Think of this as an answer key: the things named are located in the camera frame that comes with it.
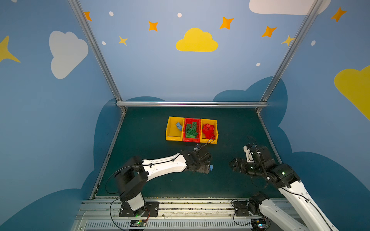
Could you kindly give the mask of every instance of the yellow compartment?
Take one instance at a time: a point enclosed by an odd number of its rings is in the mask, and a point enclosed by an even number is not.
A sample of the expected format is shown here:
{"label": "yellow compartment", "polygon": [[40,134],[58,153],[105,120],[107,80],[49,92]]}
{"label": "yellow compartment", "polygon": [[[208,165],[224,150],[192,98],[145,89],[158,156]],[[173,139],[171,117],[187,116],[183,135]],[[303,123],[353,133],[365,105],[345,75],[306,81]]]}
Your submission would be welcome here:
{"label": "yellow compartment", "polygon": [[[206,138],[206,135],[202,132],[203,130],[203,125],[204,124],[209,124],[209,125],[213,125],[213,127],[215,127],[215,140],[210,140],[210,139],[207,139]],[[217,139],[218,139],[218,129],[217,129],[217,120],[215,119],[201,119],[201,143],[211,143],[211,144],[217,144]]]}
{"label": "yellow compartment", "polygon": [[166,140],[182,141],[182,131],[177,128],[177,123],[180,123],[184,129],[185,118],[172,116],[168,118]]}

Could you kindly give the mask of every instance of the cable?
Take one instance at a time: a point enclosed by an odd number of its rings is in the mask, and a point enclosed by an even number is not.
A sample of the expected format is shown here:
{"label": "cable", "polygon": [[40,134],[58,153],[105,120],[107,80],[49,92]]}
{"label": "cable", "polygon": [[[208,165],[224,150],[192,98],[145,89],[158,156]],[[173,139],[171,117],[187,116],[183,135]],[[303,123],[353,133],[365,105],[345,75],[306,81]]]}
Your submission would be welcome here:
{"label": "cable", "polygon": [[296,193],[292,193],[292,192],[289,192],[290,194],[294,194],[294,195],[297,195],[297,196],[300,196],[300,197],[303,197],[304,199],[306,199],[306,203],[310,203],[316,210],[317,210],[317,212],[320,214],[320,216],[322,217],[322,219],[325,221],[325,223],[326,223],[326,225],[329,227],[329,229],[331,230],[331,231],[333,231],[332,230],[332,228],[330,227],[330,225],[327,223],[327,221],[325,220],[325,218],[324,218],[324,216],[320,213],[320,211],[318,210],[318,208],[316,208],[316,206],[315,205],[313,205],[313,203],[309,200],[309,199],[307,199],[306,197],[304,197],[304,196],[302,196],[302,195],[299,195],[299,194],[296,194]]}
{"label": "cable", "polygon": [[[232,199],[231,200],[231,206],[234,208],[234,209],[240,209],[240,208],[238,208],[238,207],[236,207],[236,206],[234,206],[234,204],[233,204],[233,200],[236,200],[236,201],[239,201],[238,199]],[[233,221],[234,221],[234,223],[235,224],[237,224],[237,225],[240,225],[240,226],[245,226],[245,225],[249,225],[249,224],[251,224],[252,223],[252,221],[250,221],[249,223],[246,223],[246,224],[244,224],[244,225],[241,225],[241,224],[238,224],[236,221],[235,221],[235,214],[236,214],[236,212],[234,213],[234,216],[232,217],[232,219],[233,219]]]}
{"label": "cable", "polygon": [[113,220],[113,218],[112,218],[111,208],[112,208],[112,204],[113,204],[113,202],[115,202],[116,200],[119,200],[119,198],[118,198],[118,199],[115,199],[114,201],[112,201],[111,206],[109,206],[109,215],[111,216],[111,220],[112,220],[113,224],[114,224],[115,226],[117,226],[117,228],[119,228],[120,230],[123,230],[123,229],[121,229],[121,227],[119,227],[119,226],[114,222],[114,220]]}
{"label": "cable", "polygon": [[[175,157],[175,158],[173,158],[173,159],[170,159],[170,160],[167,160],[167,161],[164,161],[164,162],[160,162],[160,163],[155,163],[155,164],[163,164],[163,163],[167,163],[167,162],[170,162],[170,161],[172,161],[172,162],[174,162],[175,161],[175,159],[177,158],[177,157],[179,157],[179,155],[180,155],[180,153]],[[155,164],[143,164],[142,166],[150,166],[150,167],[152,167],[153,165],[155,165]],[[128,167],[139,167],[140,165],[130,165],[130,166],[126,166],[126,167],[123,167],[123,168],[121,168],[121,169],[118,169],[117,171],[115,171],[112,175],[110,175],[110,177],[108,177],[108,180],[105,182],[105,191],[108,193],[108,194],[116,194],[116,193],[118,193],[118,192],[115,192],[115,193],[111,193],[111,192],[108,192],[108,190],[107,190],[107,183],[108,183],[108,181],[111,179],[111,177],[114,175],[114,174],[116,174],[117,172],[119,172],[119,171],[121,171],[122,169],[125,169],[125,168],[128,168]]]}

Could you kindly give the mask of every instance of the black mounting plate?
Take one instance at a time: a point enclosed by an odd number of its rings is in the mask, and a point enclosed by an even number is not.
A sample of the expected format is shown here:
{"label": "black mounting plate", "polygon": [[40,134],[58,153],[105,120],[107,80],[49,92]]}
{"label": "black mounting plate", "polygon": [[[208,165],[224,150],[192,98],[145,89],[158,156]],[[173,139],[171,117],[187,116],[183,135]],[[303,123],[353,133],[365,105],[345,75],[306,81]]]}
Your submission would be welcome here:
{"label": "black mounting plate", "polygon": [[[150,212],[150,217],[157,217],[158,216],[158,201],[149,201],[146,202],[147,210]],[[121,205],[119,217],[135,217],[133,214],[130,205],[125,201]],[[141,216],[143,218],[148,217],[148,211],[145,211],[144,214]]]}
{"label": "black mounting plate", "polygon": [[234,208],[238,208],[238,210],[235,210],[235,216],[236,217],[248,217],[250,216],[247,203],[248,201],[233,201]]}

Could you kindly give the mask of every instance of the dark green tabletop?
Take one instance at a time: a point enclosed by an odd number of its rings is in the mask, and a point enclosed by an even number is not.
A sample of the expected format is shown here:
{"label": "dark green tabletop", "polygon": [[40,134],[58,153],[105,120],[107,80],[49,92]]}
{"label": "dark green tabletop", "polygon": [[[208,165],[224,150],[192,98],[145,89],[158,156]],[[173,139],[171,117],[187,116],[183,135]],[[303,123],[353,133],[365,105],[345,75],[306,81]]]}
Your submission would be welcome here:
{"label": "dark green tabletop", "polygon": [[[255,110],[249,108],[128,108],[97,196],[111,196],[104,188],[107,178],[135,155],[158,159],[193,150],[195,143],[165,140],[169,116],[217,120],[218,142],[206,146],[213,170],[209,174],[185,171],[154,178],[144,186],[144,197],[235,198],[263,191],[271,198],[283,198],[272,185],[263,188],[263,179],[251,179],[229,167],[233,158],[245,158],[243,146],[250,143],[247,136],[253,136],[258,146],[268,147],[275,156]],[[108,182],[107,189],[117,192],[114,180]]]}

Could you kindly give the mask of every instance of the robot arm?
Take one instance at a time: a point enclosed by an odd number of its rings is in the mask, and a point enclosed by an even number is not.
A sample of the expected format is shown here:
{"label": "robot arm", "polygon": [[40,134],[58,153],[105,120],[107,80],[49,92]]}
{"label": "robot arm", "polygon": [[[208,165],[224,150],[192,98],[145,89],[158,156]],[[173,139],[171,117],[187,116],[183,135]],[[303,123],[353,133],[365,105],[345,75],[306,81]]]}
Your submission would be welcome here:
{"label": "robot arm", "polygon": [[304,226],[277,207],[262,192],[249,199],[251,215],[263,215],[273,220],[284,231],[338,231],[308,194],[296,172],[287,164],[276,164],[266,147],[244,147],[247,159],[235,158],[230,162],[233,171],[264,177],[278,188],[300,215]]}
{"label": "robot arm", "polygon": [[139,156],[129,159],[114,173],[121,201],[127,201],[135,214],[146,209],[141,190],[149,180],[168,173],[196,171],[209,173],[211,155],[204,146],[197,145],[192,152],[181,151],[176,155],[156,160],[142,160]]}

